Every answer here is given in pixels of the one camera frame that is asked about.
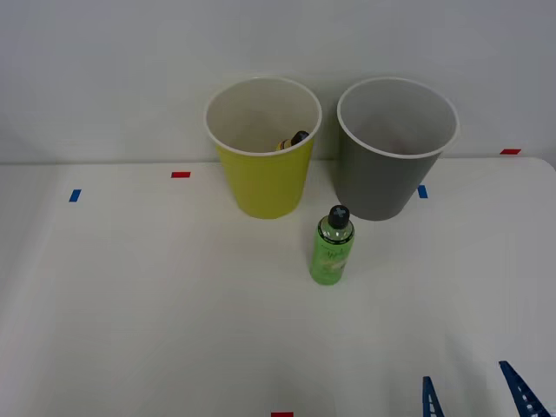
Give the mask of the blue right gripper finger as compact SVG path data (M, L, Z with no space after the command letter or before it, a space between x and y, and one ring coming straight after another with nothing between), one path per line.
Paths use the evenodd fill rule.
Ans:
M551 417L533 390L508 361L499 362L519 417Z
M422 379L422 416L444 417L434 384L429 376L424 376Z

